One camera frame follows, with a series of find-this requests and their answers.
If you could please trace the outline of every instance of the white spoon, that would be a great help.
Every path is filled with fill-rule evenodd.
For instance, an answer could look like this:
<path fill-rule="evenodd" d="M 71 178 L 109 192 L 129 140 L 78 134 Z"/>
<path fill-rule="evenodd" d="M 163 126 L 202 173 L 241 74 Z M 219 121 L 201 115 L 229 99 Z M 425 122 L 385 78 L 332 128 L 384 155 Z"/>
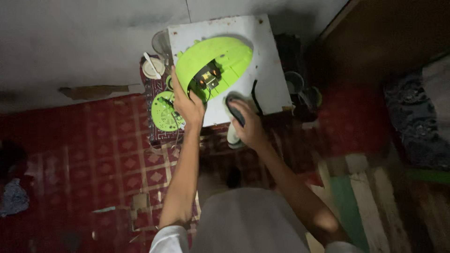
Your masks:
<path fill-rule="evenodd" d="M 144 57 L 147 59 L 148 63 L 150 63 L 150 66 L 152 66 L 152 69 L 155 71 L 156 73 L 156 77 L 158 79 L 161 79 L 161 75 L 158 73 L 158 71 L 156 71 L 155 66 L 152 63 L 152 60 L 150 59 L 150 56 L 147 54 L 147 52 L 144 52 Z"/>

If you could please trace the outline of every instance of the gray shirt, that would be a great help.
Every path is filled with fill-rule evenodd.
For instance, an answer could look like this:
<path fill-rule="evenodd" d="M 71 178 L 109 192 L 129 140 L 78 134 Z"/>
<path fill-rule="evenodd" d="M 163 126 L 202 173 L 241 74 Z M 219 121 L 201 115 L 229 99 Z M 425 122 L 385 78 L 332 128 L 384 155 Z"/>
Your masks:
<path fill-rule="evenodd" d="M 193 253 L 309 252 L 305 227 L 278 193 L 240 188 L 210 197 L 202 208 Z M 168 226 L 155 236 L 151 253 L 188 253 L 187 232 Z M 346 242 L 327 245 L 327 253 L 361 253 Z"/>

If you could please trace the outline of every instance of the right hand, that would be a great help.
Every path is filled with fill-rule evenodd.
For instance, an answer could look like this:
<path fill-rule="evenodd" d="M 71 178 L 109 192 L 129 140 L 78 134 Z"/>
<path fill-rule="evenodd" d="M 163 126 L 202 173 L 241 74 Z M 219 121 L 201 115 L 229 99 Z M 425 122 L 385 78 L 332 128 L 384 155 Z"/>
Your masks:
<path fill-rule="evenodd" d="M 250 106 L 242 100 L 234 100 L 229 105 L 240 111 L 245 119 L 244 127 L 235 118 L 231 121 L 236 129 L 237 136 L 252 149 L 257 149 L 267 144 L 267 135 L 262 128 L 261 119 Z"/>

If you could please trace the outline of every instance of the lime green fan part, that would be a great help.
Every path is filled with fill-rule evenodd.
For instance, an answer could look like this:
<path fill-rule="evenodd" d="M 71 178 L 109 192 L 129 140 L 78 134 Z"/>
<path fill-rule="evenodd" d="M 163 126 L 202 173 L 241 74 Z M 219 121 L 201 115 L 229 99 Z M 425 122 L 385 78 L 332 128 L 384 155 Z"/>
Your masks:
<path fill-rule="evenodd" d="M 215 60 L 221 72 L 219 85 L 211 90 L 211 98 L 219 95 L 234 84 L 245 72 L 252 61 L 253 51 L 241 40 L 232 37 L 216 37 L 203 41 L 194 41 L 184 53 L 177 53 L 176 75 L 184 92 L 188 93 L 190 87 L 200 98 L 207 99 L 209 89 L 196 89 L 193 80 L 205 65 Z"/>
<path fill-rule="evenodd" d="M 152 102 L 152 120 L 158 129 L 166 132 L 176 131 L 184 119 L 173 108 L 174 94 L 163 91 Z"/>

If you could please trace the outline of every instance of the white lid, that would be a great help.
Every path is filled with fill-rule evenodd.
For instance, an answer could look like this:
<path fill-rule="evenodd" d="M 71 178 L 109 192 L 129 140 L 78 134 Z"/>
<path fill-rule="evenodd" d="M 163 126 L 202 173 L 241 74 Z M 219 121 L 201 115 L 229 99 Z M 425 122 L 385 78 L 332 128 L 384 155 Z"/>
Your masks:
<path fill-rule="evenodd" d="M 164 63 L 157 58 L 150 58 L 152 60 L 153 66 L 155 66 L 155 69 L 158 71 L 158 73 L 162 76 L 166 70 L 164 67 Z M 142 72 L 144 75 L 150 79 L 157 79 L 156 73 L 153 70 L 152 66 L 149 64 L 148 61 L 145 61 L 142 65 Z"/>

